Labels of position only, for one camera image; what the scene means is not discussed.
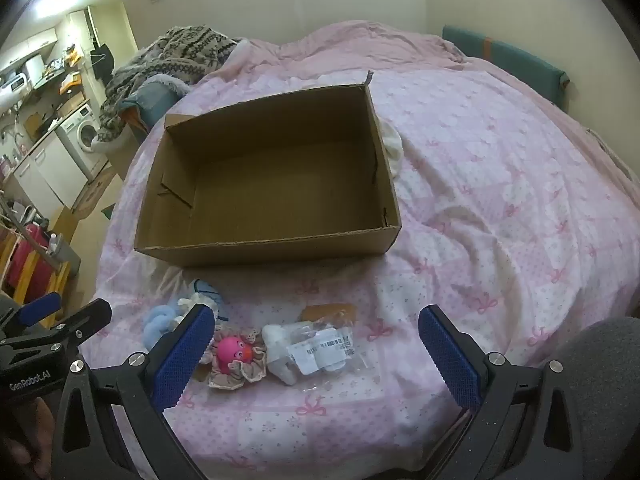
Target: person's hand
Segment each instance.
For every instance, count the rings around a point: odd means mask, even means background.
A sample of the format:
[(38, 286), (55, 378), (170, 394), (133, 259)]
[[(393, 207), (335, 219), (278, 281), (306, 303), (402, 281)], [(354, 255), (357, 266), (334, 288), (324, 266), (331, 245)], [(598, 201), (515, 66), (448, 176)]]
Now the person's hand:
[(36, 412), (36, 442), (38, 455), (31, 453), (20, 443), (2, 436), (4, 444), (14, 457), (16, 463), (26, 466), (32, 464), (33, 470), (40, 478), (48, 478), (51, 472), (51, 446), (55, 421), (51, 410), (40, 397), (33, 401)]

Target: red object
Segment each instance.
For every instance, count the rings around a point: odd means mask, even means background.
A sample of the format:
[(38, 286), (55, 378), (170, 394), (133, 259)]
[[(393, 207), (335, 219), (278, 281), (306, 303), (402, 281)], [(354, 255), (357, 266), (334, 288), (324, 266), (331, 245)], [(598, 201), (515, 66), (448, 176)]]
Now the red object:
[[(44, 230), (37, 224), (27, 225), (27, 231), (41, 246), (48, 247), (49, 240), (44, 236)], [(7, 272), (6, 281), (13, 288), (18, 286), (18, 280), (20, 280), (20, 273), (27, 261), (27, 256), (34, 249), (28, 243), (27, 240), (20, 240), (18, 247), (15, 250), (14, 257), (11, 259), (9, 271)], [(39, 259), (36, 264), (36, 268), (33, 271), (33, 276), (27, 289), (27, 295), (24, 298), (24, 303), (30, 303), (33, 300), (41, 298), (47, 293), (47, 287), (49, 286), (49, 278), (53, 269), (47, 265), (43, 259)]]
[(233, 361), (250, 363), (254, 358), (254, 350), (249, 343), (239, 337), (228, 336), (218, 343), (216, 349), (218, 366), (223, 374), (229, 373), (229, 364)]

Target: knitted blanket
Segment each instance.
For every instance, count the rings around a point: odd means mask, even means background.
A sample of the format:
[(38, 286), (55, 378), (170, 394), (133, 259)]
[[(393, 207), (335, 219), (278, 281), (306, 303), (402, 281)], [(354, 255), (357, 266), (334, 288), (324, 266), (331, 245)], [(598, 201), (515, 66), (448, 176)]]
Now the knitted blanket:
[(207, 73), (219, 69), (238, 44), (205, 25), (174, 27), (151, 45), (140, 50), (125, 66), (113, 71), (100, 107), (98, 142), (112, 142), (125, 123), (118, 114), (120, 101), (135, 92), (156, 74), (196, 84)]

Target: blanket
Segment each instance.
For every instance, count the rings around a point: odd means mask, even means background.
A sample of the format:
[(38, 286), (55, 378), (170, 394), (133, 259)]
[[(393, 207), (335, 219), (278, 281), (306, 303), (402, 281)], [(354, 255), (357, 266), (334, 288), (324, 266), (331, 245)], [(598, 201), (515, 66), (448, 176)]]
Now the blanket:
[[(302, 392), (266, 377), (231, 394), (191, 381), (164, 416), (208, 478), (357, 480), (417, 470), (459, 408), (420, 342), (437, 303), (485, 351), (533, 364), (590, 324), (636, 304), (640, 190), (583, 127), (516, 78), (435, 36), (337, 23), (300, 41), (243, 42), (172, 113), (362, 82), (398, 131), (402, 230), (387, 254), (181, 270), (133, 240), (162, 121), (136, 154), (114, 209), (96, 298), (109, 326), (82, 346), (91, 368), (143, 351), (146, 313), (194, 278), (215, 285), (240, 328), (293, 322), (311, 304), (357, 307), (371, 368)], [(152, 478), (121, 408), (132, 459)]]
[(113, 142), (124, 129), (118, 104), (135, 92), (148, 78), (165, 74), (188, 85), (219, 69), (238, 44), (205, 25), (174, 27), (151, 45), (140, 50), (125, 66), (113, 72), (100, 107), (100, 130), (96, 144)]

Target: washing machine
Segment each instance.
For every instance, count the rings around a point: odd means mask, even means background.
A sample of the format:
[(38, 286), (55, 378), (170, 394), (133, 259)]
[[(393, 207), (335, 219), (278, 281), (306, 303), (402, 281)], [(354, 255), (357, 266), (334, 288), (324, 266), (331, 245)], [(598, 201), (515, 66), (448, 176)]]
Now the washing machine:
[(56, 135), (89, 182), (107, 163), (103, 153), (91, 149), (91, 141), (98, 134), (98, 129), (100, 123), (88, 104), (82, 105), (56, 128)]

